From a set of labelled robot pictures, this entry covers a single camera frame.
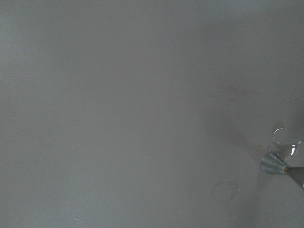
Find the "steel double jigger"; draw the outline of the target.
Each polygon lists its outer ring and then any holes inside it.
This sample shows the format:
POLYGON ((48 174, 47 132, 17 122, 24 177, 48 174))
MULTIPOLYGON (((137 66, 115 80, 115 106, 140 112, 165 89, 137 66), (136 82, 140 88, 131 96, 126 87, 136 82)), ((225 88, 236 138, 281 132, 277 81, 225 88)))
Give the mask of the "steel double jigger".
POLYGON ((304 168, 289 166, 275 153, 264 155, 260 168, 267 174, 288 175, 301 189, 304 189, 304 168))

